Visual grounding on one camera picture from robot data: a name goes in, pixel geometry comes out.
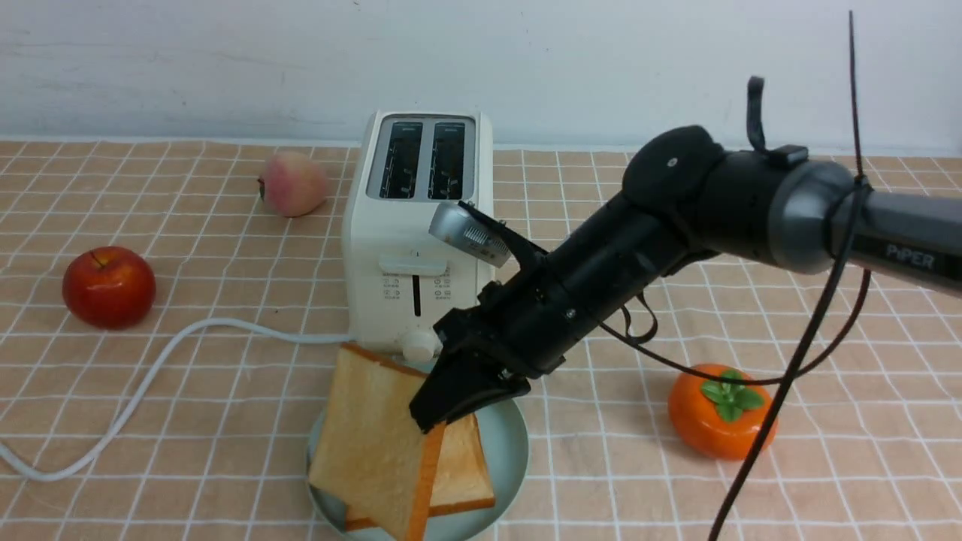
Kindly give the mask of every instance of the white toaster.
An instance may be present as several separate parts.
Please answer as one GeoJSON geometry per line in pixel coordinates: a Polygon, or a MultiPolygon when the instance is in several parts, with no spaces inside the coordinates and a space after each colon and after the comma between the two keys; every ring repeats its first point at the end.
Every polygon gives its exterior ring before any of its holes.
{"type": "Polygon", "coordinates": [[[477,303],[494,266],[431,236],[442,203],[491,216],[494,141],[483,114],[388,113],[367,125],[342,224],[349,333],[363,348],[426,363],[432,326],[477,303]]]}

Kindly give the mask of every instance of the white cable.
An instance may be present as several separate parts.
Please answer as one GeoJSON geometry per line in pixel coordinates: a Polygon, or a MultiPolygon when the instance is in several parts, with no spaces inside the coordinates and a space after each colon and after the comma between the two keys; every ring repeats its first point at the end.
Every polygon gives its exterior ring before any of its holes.
{"type": "Polygon", "coordinates": [[[170,339],[170,342],[167,343],[166,347],[164,347],[164,350],[161,351],[161,354],[157,356],[157,360],[154,361],[154,366],[150,367],[150,372],[147,373],[147,376],[145,376],[143,381],[140,383],[137,392],[134,393],[134,396],[129,402],[127,402],[127,407],[124,408],[123,413],[121,413],[120,417],[114,421],[114,424],[111,425],[110,430],[104,434],[104,437],[100,439],[97,445],[93,446],[93,449],[85,454],[83,458],[60,470],[59,472],[46,474],[28,466],[25,462],[23,462],[23,460],[20,460],[18,456],[13,454],[13,452],[3,444],[0,444],[0,457],[10,464],[11,467],[13,467],[19,474],[34,481],[58,481],[76,474],[82,468],[87,466],[91,460],[96,458],[97,455],[100,454],[100,452],[111,443],[111,440],[113,440],[114,436],[120,432],[123,426],[127,424],[127,421],[130,419],[130,416],[134,414],[134,410],[137,409],[138,404],[140,404],[140,400],[143,399],[143,396],[147,393],[147,388],[150,387],[150,383],[154,380],[154,376],[156,376],[157,372],[161,369],[161,365],[165,360],[167,360],[167,356],[170,355],[170,352],[173,351],[173,349],[176,348],[177,345],[184,340],[184,338],[191,334],[191,332],[199,328],[214,325],[239,327],[251,332],[260,333],[278,340],[292,342],[295,344],[336,344],[338,342],[348,342],[350,340],[349,336],[340,334],[288,334],[254,323],[235,320],[233,318],[209,318],[199,322],[191,323],[185,327],[184,330],[180,331],[170,339]]]}

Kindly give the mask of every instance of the persimmon leaf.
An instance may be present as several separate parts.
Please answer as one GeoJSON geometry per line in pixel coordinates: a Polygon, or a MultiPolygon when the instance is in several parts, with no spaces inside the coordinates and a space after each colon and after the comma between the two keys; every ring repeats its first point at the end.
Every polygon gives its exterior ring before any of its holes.
{"type": "Polygon", "coordinates": [[[755,391],[745,388],[735,395],[735,405],[744,410],[752,410],[765,405],[765,400],[755,391]]]}
{"type": "Polygon", "coordinates": [[[715,406],[715,409],[719,412],[721,419],[726,423],[734,423],[742,417],[742,408],[735,404],[718,404],[715,406]]]}
{"type": "Polygon", "coordinates": [[[731,402],[731,397],[725,394],[717,381],[705,381],[702,383],[701,394],[716,404],[731,402]]]}
{"type": "MultiPolygon", "coordinates": [[[[743,379],[742,375],[738,373],[737,370],[729,369],[721,373],[721,377],[728,379],[743,379]]],[[[745,385],[739,383],[722,383],[721,388],[728,394],[735,395],[742,389],[745,389],[745,385]]]]}

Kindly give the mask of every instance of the grid pattern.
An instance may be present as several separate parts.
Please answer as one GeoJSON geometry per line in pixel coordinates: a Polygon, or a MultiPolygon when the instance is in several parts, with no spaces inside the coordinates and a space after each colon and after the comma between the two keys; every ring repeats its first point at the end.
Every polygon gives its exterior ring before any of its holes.
{"type": "MultiPolygon", "coordinates": [[[[270,215],[257,197],[254,179],[275,150],[0,142],[0,437],[17,454],[44,471],[74,462],[169,338],[197,320],[346,331],[339,235],[357,149],[295,149],[339,184],[299,219],[270,215]],[[66,265],[107,244],[144,254],[158,275],[155,310],[129,331],[91,331],[60,299],[66,265]]],[[[627,158],[498,151],[494,213],[553,248],[618,191],[627,158]]],[[[962,196],[962,160],[868,166],[880,190],[962,196]]],[[[848,316],[858,280],[847,271],[811,355],[848,316]]],[[[693,265],[646,291],[661,325],[651,348],[780,374],[823,282],[728,257],[693,265]]],[[[725,539],[962,539],[959,336],[962,301],[876,276],[847,341],[797,382],[725,539]]],[[[77,475],[25,483],[0,465],[0,538],[334,539],[306,498],[303,453],[335,351],[233,329],[188,338],[77,475]]],[[[675,375],[602,331],[573,349],[519,400],[530,476],[485,539],[705,538],[738,465],[701,459],[674,436],[675,375]]]]}

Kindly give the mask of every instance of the black cable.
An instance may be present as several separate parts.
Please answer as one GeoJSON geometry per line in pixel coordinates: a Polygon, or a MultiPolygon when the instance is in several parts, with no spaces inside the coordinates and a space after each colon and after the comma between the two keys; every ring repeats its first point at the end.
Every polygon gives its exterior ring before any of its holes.
{"type": "MultiPolygon", "coordinates": [[[[865,176],[864,169],[862,167],[862,150],[861,141],[859,137],[858,128],[858,106],[857,106],[857,91],[855,85],[855,32],[854,32],[854,14],[851,10],[848,12],[848,69],[849,69],[849,83],[851,86],[851,111],[852,111],[852,124],[853,132],[855,138],[855,163],[857,167],[857,174],[854,178],[854,201],[852,202],[851,211],[848,214],[848,222],[846,223],[846,229],[842,241],[842,248],[835,259],[832,269],[829,273],[828,279],[825,281],[825,285],[822,289],[822,295],[819,297],[819,302],[816,304],[815,311],[812,314],[812,318],[809,320],[808,325],[805,328],[804,333],[802,333],[801,340],[798,341],[798,346],[795,350],[795,354],[788,363],[788,368],[785,374],[780,378],[774,378],[771,380],[754,380],[754,381],[743,381],[736,379],[729,379],[723,377],[715,377],[709,374],[703,374],[694,369],[684,367],[677,363],[673,363],[669,359],[654,353],[653,351],[648,351],[641,347],[637,341],[632,341],[626,336],[621,336],[618,332],[612,329],[604,322],[599,322],[599,326],[604,328],[610,334],[619,338],[622,342],[627,345],[641,351],[642,353],[654,358],[655,360],[661,361],[673,368],[685,372],[687,374],[693,374],[696,376],[704,377],[705,379],[712,379],[721,382],[731,382],[739,383],[742,385],[767,385],[770,381],[778,382],[778,389],[775,391],[774,397],[772,398],[772,405],[766,412],[765,420],[759,427],[758,434],[756,434],[754,441],[751,444],[751,448],[748,450],[748,454],[745,460],[742,462],[742,467],[739,469],[738,474],[732,482],[728,493],[725,495],[724,501],[721,503],[721,508],[719,509],[718,515],[715,517],[715,522],[712,525],[711,532],[708,535],[708,541],[717,541],[719,536],[722,534],[722,528],[724,527],[725,519],[731,508],[735,504],[735,500],[738,498],[742,487],[748,479],[748,475],[751,473],[751,469],[761,454],[762,448],[765,445],[769,434],[772,432],[772,427],[774,426],[775,420],[778,417],[778,413],[781,410],[782,404],[784,404],[785,399],[788,397],[788,393],[792,387],[792,383],[796,378],[807,374],[809,371],[815,369],[819,364],[821,364],[824,359],[826,359],[831,352],[844,340],[845,336],[854,326],[854,323],[861,312],[862,306],[865,302],[865,297],[867,296],[869,283],[871,281],[872,272],[870,270],[863,270],[862,272],[862,284],[859,288],[858,298],[855,300],[855,305],[852,307],[851,314],[848,317],[845,325],[836,336],[835,340],[819,355],[815,360],[813,360],[808,365],[802,367],[801,363],[811,347],[812,342],[815,340],[815,335],[819,331],[819,327],[822,325],[825,314],[828,312],[828,307],[831,304],[832,298],[835,296],[835,292],[838,289],[839,282],[842,279],[842,273],[845,271],[845,265],[848,262],[848,257],[851,253],[851,246],[855,238],[855,224],[862,212],[862,208],[865,204],[865,200],[869,193],[872,191],[871,185],[869,185],[868,180],[865,176]]],[[[630,324],[630,319],[626,318],[625,324],[630,324]]]]}
{"type": "MultiPolygon", "coordinates": [[[[816,368],[818,368],[818,366],[821,363],[823,363],[825,359],[831,356],[832,352],[834,352],[835,349],[846,339],[846,337],[848,336],[848,333],[855,326],[855,322],[858,320],[859,314],[862,313],[862,307],[865,305],[865,300],[866,300],[866,297],[868,296],[869,286],[871,285],[871,283],[872,283],[872,272],[870,270],[863,270],[862,283],[859,285],[858,295],[855,298],[855,303],[852,305],[851,312],[848,314],[848,319],[845,321],[845,324],[842,325],[842,328],[839,329],[838,334],[835,335],[835,338],[828,344],[828,346],[824,349],[824,351],[819,353],[819,355],[814,359],[812,359],[810,363],[802,367],[798,371],[798,375],[808,374],[813,370],[815,370],[816,368]]],[[[627,320],[625,324],[630,324],[630,319],[627,320]]],[[[719,383],[737,383],[740,385],[745,385],[747,387],[748,386],[767,387],[769,385],[778,385],[785,380],[784,375],[782,375],[781,377],[770,377],[767,379],[742,380],[742,379],[734,379],[729,377],[721,377],[717,375],[706,374],[704,372],[695,370],[691,367],[680,365],[648,348],[645,348],[641,344],[638,344],[635,341],[633,341],[632,340],[634,338],[633,336],[626,336],[627,333],[624,333],[624,334],[619,333],[617,330],[611,328],[605,322],[599,322],[598,326],[600,326],[605,331],[607,331],[608,334],[619,339],[626,346],[629,346],[630,348],[633,348],[638,352],[643,353],[644,355],[664,365],[672,367],[680,372],[683,372],[685,374],[694,375],[704,379],[711,379],[712,381],[718,381],[719,383]]]]}
{"type": "Polygon", "coordinates": [[[808,351],[808,348],[811,346],[812,341],[815,339],[815,333],[818,332],[825,313],[828,311],[828,306],[831,304],[832,297],[835,295],[835,290],[838,288],[839,281],[842,278],[842,272],[845,269],[845,264],[848,261],[848,256],[851,252],[852,241],[855,238],[856,220],[858,215],[861,213],[865,199],[871,190],[868,184],[864,183],[862,178],[857,178],[855,182],[858,186],[858,192],[855,194],[855,201],[852,205],[851,213],[848,216],[848,224],[846,225],[845,240],[842,245],[842,251],[835,260],[835,265],[833,266],[832,272],[828,277],[827,283],[825,284],[822,296],[819,298],[819,303],[815,308],[815,313],[812,315],[812,319],[809,321],[805,332],[802,334],[802,338],[798,343],[798,348],[795,351],[795,355],[789,361],[788,370],[785,372],[784,376],[785,379],[775,391],[775,395],[772,398],[772,405],[765,415],[765,420],[762,422],[762,425],[758,430],[758,434],[755,436],[755,441],[752,442],[751,449],[748,450],[748,455],[745,461],[742,463],[742,467],[739,469],[738,474],[735,476],[731,488],[729,489],[728,494],[725,496],[724,502],[721,504],[718,517],[716,518],[715,524],[712,526],[711,533],[708,537],[709,541],[718,539],[719,535],[722,533],[724,520],[727,517],[728,512],[731,510],[731,507],[734,505],[735,499],[738,498],[738,494],[741,492],[742,486],[745,484],[748,474],[751,472],[752,466],[758,459],[758,455],[761,453],[765,440],[772,431],[772,426],[774,425],[775,418],[778,416],[779,410],[781,410],[782,403],[784,403],[785,399],[788,397],[789,389],[792,387],[792,383],[798,376],[798,369],[801,366],[801,361],[804,358],[805,353],[808,351]]]}
{"type": "Polygon", "coordinates": [[[815,307],[815,313],[812,315],[811,321],[808,323],[808,327],[805,328],[805,332],[802,334],[801,340],[798,342],[798,348],[795,351],[795,355],[792,360],[789,361],[789,368],[785,373],[785,381],[783,381],[779,386],[778,390],[775,392],[775,396],[772,399],[772,406],[765,415],[765,421],[762,422],[759,428],[758,434],[755,436],[755,440],[751,444],[751,449],[748,450],[748,455],[744,462],[742,462],[742,467],[739,469],[738,474],[735,476],[732,482],[731,488],[728,490],[728,494],[725,495],[724,502],[721,503],[721,508],[719,509],[718,515],[715,517],[715,524],[712,525],[711,532],[708,535],[708,541],[716,541],[722,534],[722,527],[724,526],[725,518],[727,518],[728,513],[731,511],[732,506],[735,504],[735,500],[738,498],[738,494],[742,490],[742,486],[745,485],[748,475],[751,472],[752,466],[754,466],[755,461],[758,459],[758,455],[761,453],[762,448],[765,445],[765,441],[768,439],[769,434],[774,426],[775,419],[778,417],[778,411],[781,409],[782,404],[785,402],[788,392],[792,387],[792,382],[798,376],[798,368],[801,366],[801,361],[811,346],[812,341],[815,339],[815,333],[818,332],[819,326],[822,324],[825,313],[828,312],[828,306],[831,304],[832,297],[835,295],[835,291],[838,289],[839,282],[842,279],[842,272],[845,270],[846,262],[851,253],[851,245],[855,240],[855,223],[858,221],[859,216],[862,213],[862,207],[865,204],[866,198],[872,191],[872,187],[866,181],[865,174],[862,170],[862,152],[861,144],[859,142],[858,135],[858,113],[856,106],[856,91],[855,91],[855,32],[854,32],[854,22],[852,11],[848,12],[848,52],[849,52],[849,63],[848,63],[848,78],[851,84],[851,108],[852,108],[852,123],[854,125],[854,136],[855,136],[855,162],[858,166],[858,175],[855,177],[855,200],[853,201],[851,212],[848,214],[848,223],[846,224],[845,236],[843,238],[842,249],[839,252],[838,257],[835,259],[835,265],[832,266],[831,274],[828,276],[828,280],[825,283],[825,287],[822,291],[822,296],[819,298],[819,303],[815,307]]]}

